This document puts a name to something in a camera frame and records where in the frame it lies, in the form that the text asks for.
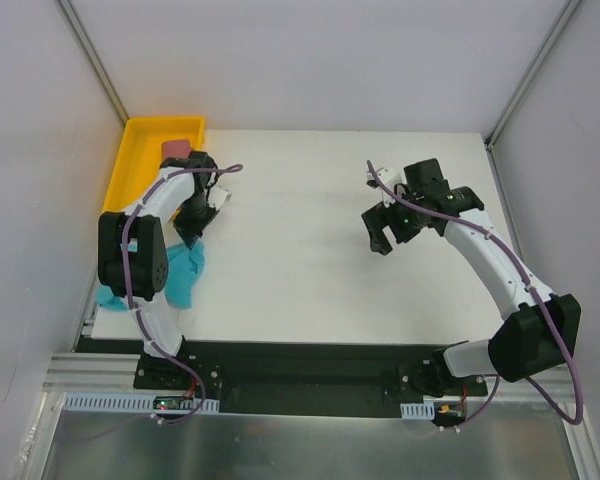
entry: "red object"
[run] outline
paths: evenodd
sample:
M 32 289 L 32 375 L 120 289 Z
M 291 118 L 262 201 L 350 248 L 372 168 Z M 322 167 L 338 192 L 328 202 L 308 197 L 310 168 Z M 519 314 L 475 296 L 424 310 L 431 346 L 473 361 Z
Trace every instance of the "red object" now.
M 162 161 L 169 157 L 188 158 L 191 152 L 191 143 L 188 139 L 169 140 L 162 142 Z

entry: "teal towel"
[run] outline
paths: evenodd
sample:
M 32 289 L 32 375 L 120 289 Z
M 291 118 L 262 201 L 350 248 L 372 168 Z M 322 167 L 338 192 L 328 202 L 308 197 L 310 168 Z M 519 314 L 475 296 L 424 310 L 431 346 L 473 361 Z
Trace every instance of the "teal towel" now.
M 191 249 L 184 243 L 167 248 L 169 275 L 164 293 L 169 305 L 179 309 L 191 308 L 191 289 L 204 270 L 204 245 L 198 240 Z M 109 287 L 100 287 L 96 301 L 108 310 L 124 311 L 122 298 L 113 295 Z

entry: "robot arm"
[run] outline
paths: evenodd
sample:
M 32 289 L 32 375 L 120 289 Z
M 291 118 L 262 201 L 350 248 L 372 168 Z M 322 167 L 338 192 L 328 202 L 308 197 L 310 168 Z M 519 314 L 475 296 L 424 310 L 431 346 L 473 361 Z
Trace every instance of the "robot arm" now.
M 142 311 L 148 334 L 145 336 L 171 356 L 176 356 L 180 349 L 182 333 L 164 294 L 169 264 L 162 228 L 177 212 L 174 228 L 191 248 L 231 197 L 229 192 L 215 186 L 217 173 L 173 175 L 191 168 L 217 166 L 205 152 L 191 152 L 188 159 L 168 158 L 161 165 L 156 180 L 136 202 L 123 212 L 103 213 L 98 224 L 98 277 L 103 285 L 111 287 L 114 295 L 126 300 L 122 228 L 138 204 L 149 197 L 142 203 L 143 209 L 130 229 L 128 249 L 133 302 L 135 308 Z M 144 350 L 150 356 L 162 357 L 147 338 Z
M 409 203 L 480 225 L 487 234 L 410 209 L 383 192 L 382 202 L 362 214 L 371 250 L 383 255 L 391 252 L 383 232 L 385 227 L 390 228 L 397 243 L 408 242 L 424 227 L 434 228 L 467 259 L 495 300 L 504 321 L 491 339 L 438 350 L 428 364 L 410 377 L 413 386 L 428 395 L 441 396 L 444 387 L 453 384 L 456 378 L 498 374 L 514 382 L 563 363 L 559 347 L 520 273 L 511 258 L 490 240 L 497 232 L 475 193 L 468 187 L 451 189 L 436 159 L 406 167 L 406 182 L 391 169 L 379 169 L 377 174 L 384 185 Z M 374 178 L 369 178 L 367 184 L 378 186 Z M 571 295 L 557 296 L 524 264 L 522 267 L 573 355 L 580 319 L 578 302 Z

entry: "white table surface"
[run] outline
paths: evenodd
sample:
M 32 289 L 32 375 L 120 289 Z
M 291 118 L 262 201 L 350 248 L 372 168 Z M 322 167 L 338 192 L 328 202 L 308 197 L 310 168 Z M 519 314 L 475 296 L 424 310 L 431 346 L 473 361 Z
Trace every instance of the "white table surface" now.
M 194 306 L 174 310 L 187 339 L 452 343 L 499 327 L 486 288 L 434 230 L 382 257 L 360 218 L 380 201 L 365 186 L 367 159 L 401 169 L 436 157 L 510 242 L 480 135 L 212 130 L 205 147 L 244 170 L 221 181 L 233 197 L 205 231 Z M 171 227 L 166 236 L 178 240 Z M 92 337 L 140 334 L 128 313 L 100 308 Z

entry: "black mounting plate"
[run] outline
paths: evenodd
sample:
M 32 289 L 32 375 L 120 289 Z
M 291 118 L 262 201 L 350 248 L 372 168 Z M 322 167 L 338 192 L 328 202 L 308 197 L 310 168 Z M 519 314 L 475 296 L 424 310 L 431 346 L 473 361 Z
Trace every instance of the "black mounting plate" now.
M 224 413 L 400 418 L 401 403 L 423 400 L 409 384 L 411 372 L 439 348 L 185 342 L 178 356 L 201 376 L 209 398 L 219 399 Z M 76 351 L 140 354 L 142 343 L 82 338 Z M 141 355 L 137 371 L 145 370 L 146 358 Z M 142 376 L 136 372 L 134 387 L 182 393 L 191 380 L 181 378 L 181 383 L 159 377 L 149 381 L 145 370 Z M 477 377 L 462 379 L 458 385 L 445 394 L 460 396 L 466 385 L 470 397 L 487 395 L 486 384 Z

